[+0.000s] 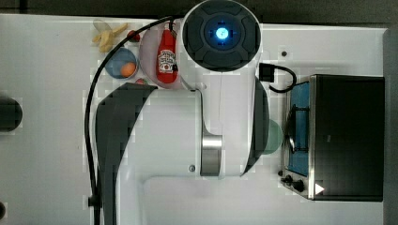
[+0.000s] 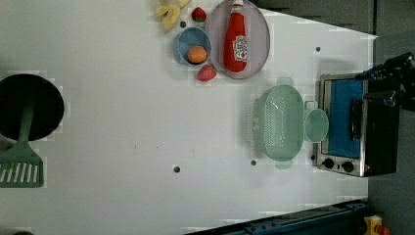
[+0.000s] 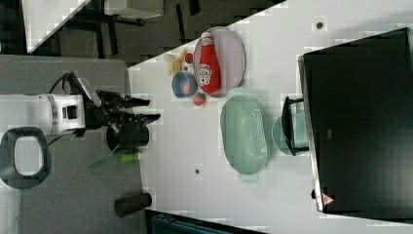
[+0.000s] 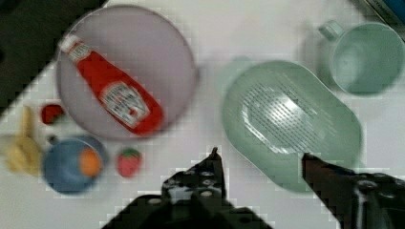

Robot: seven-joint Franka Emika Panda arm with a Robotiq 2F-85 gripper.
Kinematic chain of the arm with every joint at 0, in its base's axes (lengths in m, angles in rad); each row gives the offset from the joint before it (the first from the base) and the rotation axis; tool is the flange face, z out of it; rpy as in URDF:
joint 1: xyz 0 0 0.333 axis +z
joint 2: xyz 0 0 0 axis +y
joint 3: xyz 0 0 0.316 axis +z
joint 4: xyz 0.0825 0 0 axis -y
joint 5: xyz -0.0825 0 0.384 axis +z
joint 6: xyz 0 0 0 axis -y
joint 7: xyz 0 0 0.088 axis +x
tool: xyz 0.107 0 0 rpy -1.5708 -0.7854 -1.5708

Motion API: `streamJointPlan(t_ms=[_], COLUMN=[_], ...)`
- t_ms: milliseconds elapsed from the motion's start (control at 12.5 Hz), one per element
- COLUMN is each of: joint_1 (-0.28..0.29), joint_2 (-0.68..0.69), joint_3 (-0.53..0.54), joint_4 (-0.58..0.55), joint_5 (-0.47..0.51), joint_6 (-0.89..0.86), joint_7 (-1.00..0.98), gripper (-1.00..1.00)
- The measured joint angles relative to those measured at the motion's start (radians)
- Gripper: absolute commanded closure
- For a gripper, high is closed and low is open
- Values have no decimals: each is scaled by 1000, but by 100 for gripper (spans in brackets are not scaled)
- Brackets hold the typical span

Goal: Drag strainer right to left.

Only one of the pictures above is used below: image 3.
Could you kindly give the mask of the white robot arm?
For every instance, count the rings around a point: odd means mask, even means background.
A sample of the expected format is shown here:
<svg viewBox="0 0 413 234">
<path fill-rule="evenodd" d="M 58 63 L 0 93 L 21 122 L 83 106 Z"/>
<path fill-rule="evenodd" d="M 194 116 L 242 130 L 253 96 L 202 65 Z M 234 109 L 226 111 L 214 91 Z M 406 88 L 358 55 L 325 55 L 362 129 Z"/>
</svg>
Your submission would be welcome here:
<svg viewBox="0 0 413 234">
<path fill-rule="evenodd" d="M 52 160 L 47 136 L 70 133 L 81 136 L 86 130 L 107 127 L 119 138 L 128 136 L 135 128 L 146 130 L 157 121 L 158 114 L 132 114 L 131 107 L 147 106 L 148 99 L 123 97 L 118 93 L 1 96 L 1 180 L 14 189 L 30 189 L 42 183 L 49 175 Z M 24 175 L 18 171 L 16 157 L 25 158 L 35 151 L 24 149 L 21 140 L 31 137 L 38 145 L 36 153 L 42 156 L 38 172 Z"/>
</svg>

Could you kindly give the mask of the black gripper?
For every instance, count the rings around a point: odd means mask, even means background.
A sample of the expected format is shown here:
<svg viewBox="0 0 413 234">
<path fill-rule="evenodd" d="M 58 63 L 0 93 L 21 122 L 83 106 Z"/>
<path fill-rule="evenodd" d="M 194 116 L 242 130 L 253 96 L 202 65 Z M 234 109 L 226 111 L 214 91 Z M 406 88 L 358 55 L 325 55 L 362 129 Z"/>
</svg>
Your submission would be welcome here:
<svg viewBox="0 0 413 234">
<path fill-rule="evenodd" d="M 96 91 L 101 100 L 101 106 L 96 107 L 91 100 L 84 101 L 85 123 L 87 130 L 99 129 L 108 126 L 113 120 L 111 113 L 119 111 L 121 108 L 133 108 L 148 106 L 149 99 L 136 97 L 122 97 L 119 93 L 103 90 Z M 159 120 L 160 114 L 125 114 L 122 117 L 122 131 L 140 130 L 143 127 Z"/>
</svg>

